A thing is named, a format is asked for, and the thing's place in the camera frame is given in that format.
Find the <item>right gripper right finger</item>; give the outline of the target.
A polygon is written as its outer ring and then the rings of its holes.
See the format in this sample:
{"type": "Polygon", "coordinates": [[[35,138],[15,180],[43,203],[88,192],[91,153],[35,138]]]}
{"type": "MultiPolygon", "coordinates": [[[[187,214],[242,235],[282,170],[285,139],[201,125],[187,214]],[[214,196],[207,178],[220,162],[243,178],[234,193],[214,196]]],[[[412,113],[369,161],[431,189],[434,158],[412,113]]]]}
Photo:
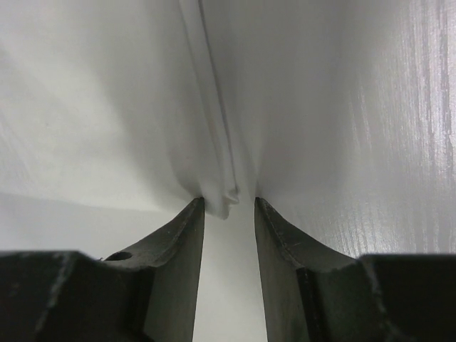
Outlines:
{"type": "Polygon", "coordinates": [[[453,341],[455,256],[365,254],[320,243],[256,198],[269,341],[453,341]]]}

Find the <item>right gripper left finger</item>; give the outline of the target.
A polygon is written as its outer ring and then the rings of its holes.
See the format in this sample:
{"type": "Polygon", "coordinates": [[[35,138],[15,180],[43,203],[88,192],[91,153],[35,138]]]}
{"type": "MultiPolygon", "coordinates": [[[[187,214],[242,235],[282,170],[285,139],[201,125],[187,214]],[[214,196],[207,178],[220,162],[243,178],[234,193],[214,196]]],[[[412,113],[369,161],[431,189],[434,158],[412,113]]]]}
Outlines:
{"type": "Polygon", "coordinates": [[[140,241],[97,260],[1,254],[3,341],[191,341],[205,205],[192,200],[140,241]]]}

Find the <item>white t shirt flower print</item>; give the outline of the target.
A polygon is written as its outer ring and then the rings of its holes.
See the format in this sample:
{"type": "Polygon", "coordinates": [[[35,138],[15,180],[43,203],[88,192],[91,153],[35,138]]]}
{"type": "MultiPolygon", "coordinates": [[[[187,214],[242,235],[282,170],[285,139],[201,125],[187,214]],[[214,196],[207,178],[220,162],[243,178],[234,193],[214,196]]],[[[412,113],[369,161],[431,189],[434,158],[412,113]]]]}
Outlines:
{"type": "Polygon", "coordinates": [[[3,1],[1,192],[94,207],[337,182],[344,1],[3,1]]]}

